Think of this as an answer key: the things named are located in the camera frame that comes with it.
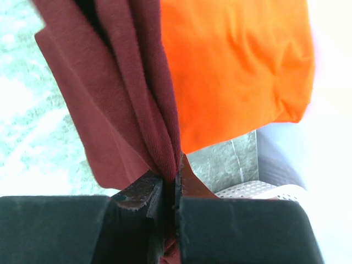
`folded cloth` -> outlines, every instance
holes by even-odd
[[[306,0],[161,0],[185,153],[298,122],[315,60]]]
[[[124,189],[149,168],[172,183],[180,135],[159,1],[33,2],[46,23],[36,41],[98,183]],[[167,190],[172,203],[174,189]],[[162,261],[179,263],[172,214],[166,217],[172,252]]]

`orange fabric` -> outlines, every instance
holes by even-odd
[[[185,153],[303,117],[315,68],[305,0],[161,0],[161,8]]]

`marble surface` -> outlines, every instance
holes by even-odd
[[[107,194],[99,187],[34,34],[27,0],[0,0],[0,196]],[[257,179],[255,133],[190,155],[213,191]]]

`maroon fabric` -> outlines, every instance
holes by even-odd
[[[149,168],[171,183],[180,170],[181,150],[159,1],[96,0],[110,45],[73,0],[33,2],[46,23],[36,41],[98,183],[124,189]],[[163,263],[179,263],[172,234]]]

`white surface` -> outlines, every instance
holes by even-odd
[[[309,0],[316,51],[313,96],[299,124],[270,124],[259,156],[286,161],[315,197],[312,221],[325,261],[352,263],[352,6]]]

